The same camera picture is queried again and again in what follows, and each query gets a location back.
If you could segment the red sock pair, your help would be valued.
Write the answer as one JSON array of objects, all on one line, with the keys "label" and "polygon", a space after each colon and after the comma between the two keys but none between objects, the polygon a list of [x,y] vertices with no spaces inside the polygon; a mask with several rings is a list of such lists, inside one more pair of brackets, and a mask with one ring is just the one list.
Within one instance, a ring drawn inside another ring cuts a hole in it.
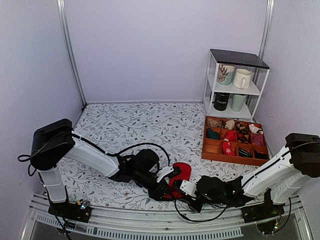
[{"label": "red sock pair", "polygon": [[180,186],[183,180],[189,181],[191,176],[192,168],[189,164],[184,162],[176,162],[173,164],[174,170],[178,170],[179,174],[173,177],[169,177],[168,186],[171,190],[170,193],[166,193],[163,196],[164,201],[173,201],[174,199],[183,198],[183,194],[180,194]]}]

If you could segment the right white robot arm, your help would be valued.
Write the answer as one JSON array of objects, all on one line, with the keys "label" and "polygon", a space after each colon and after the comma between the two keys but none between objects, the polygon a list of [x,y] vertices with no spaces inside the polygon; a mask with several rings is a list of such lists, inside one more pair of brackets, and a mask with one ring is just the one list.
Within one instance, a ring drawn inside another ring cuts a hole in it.
[{"label": "right white robot arm", "polygon": [[204,204],[242,207],[259,194],[270,191],[270,199],[259,206],[262,218],[269,218],[305,182],[320,176],[320,138],[290,133],[286,144],[272,159],[255,171],[234,180],[203,175],[197,183],[183,180],[180,196],[191,209],[200,212]]}]

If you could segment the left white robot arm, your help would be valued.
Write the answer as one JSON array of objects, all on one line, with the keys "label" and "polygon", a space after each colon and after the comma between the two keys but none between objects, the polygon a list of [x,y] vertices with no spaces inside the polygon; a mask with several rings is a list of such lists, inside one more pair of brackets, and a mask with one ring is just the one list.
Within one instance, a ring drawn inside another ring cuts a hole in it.
[{"label": "left white robot arm", "polygon": [[30,163],[38,170],[49,199],[63,217],[70,217],[75,210],[67,200],[67,191],[58,169],[62,158],[87,165],[115,182],[135,181],[148,189],[155,200],[163,198],[164,179],[174,171],[171,165],[160,168],[160,159],[151,149],[131,155],[108,153],[75,133],[69,119],[58,120],[34,132]]}]

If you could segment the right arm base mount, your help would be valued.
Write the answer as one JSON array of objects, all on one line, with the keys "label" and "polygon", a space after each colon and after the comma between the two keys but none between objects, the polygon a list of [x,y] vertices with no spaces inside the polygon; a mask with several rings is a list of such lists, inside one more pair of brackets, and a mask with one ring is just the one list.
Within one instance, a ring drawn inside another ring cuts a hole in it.
[{"label": "right arm base mount", "polygon": [[252,223],[273,218],[271,221],[258,223],[258,231],[263,235],[273,235],[279,232],[288,222],[291,215],[292,205],[289,205],[289,214],[284,219],[284,204],[274,204],[271,199],[271,189],[264,193],[264,202],[261,204],[243,207],[242,218],[245,223]]}]

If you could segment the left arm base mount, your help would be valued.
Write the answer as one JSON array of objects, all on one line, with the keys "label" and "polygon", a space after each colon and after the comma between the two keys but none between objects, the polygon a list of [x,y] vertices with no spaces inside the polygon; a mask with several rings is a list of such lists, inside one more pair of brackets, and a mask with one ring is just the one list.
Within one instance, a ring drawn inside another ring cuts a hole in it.
[{"label": "left arm base mount", "polygon": [[69,201],[69,196],[66,187],[64,187],[65,200],[62,202],[53,202],[50,191],[47,190],[49,209],[48,213],[68,220],[74,220],[82,223],[88,223],[91,217],[92,208],[83,203],[72,203]]}]

